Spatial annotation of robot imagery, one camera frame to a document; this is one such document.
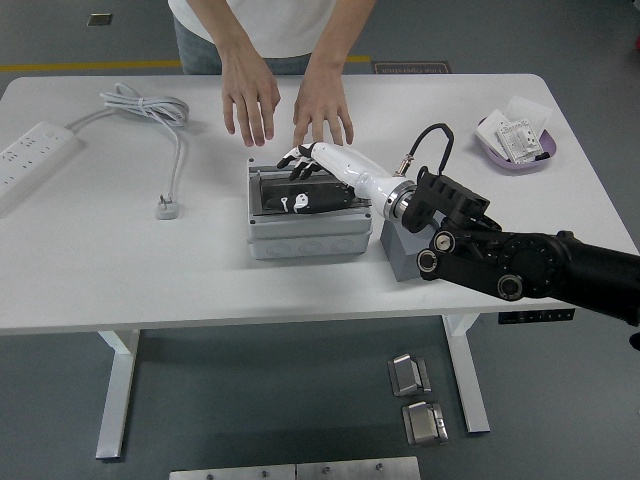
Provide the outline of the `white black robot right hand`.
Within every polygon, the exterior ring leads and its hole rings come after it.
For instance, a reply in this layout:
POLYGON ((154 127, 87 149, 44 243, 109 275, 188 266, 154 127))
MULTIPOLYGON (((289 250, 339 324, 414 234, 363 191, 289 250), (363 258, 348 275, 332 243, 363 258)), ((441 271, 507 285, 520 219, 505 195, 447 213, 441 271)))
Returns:
POLYGON ((336 179, 354 189, 357 197, 369 199, 375 210, 391 220, 393 209, 409 183, 404 177, 393 176, 373 160, 347 147, 314 142, 294 147, 276 164, 278 169, 295 163, 290 179, 307 178, 325 169, 336 179))

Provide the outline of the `person's right hand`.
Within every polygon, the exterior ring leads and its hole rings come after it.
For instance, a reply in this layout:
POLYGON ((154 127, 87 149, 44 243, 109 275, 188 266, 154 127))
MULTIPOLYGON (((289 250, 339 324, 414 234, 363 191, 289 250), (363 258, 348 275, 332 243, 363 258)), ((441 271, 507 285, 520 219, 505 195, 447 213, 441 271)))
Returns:
POLYGON ((221 98, 229 134, 239 130, 247 147, 264 146, 273 138, 280 93, 275 76, 260 56, 223 59, 221 98))

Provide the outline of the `person's left hand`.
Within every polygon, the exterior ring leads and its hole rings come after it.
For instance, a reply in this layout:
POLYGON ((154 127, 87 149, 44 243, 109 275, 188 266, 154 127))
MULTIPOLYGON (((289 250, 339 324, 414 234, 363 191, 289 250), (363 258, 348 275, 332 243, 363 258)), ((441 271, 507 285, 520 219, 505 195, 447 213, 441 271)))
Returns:
POLYGON ((313 142, 325 142, 325 126, 334 144, 352 144, 354 127, 340 73, 311 70, 305 73, 294 106, 293 123, 294 146, 303 144, 308 134, 313 142))

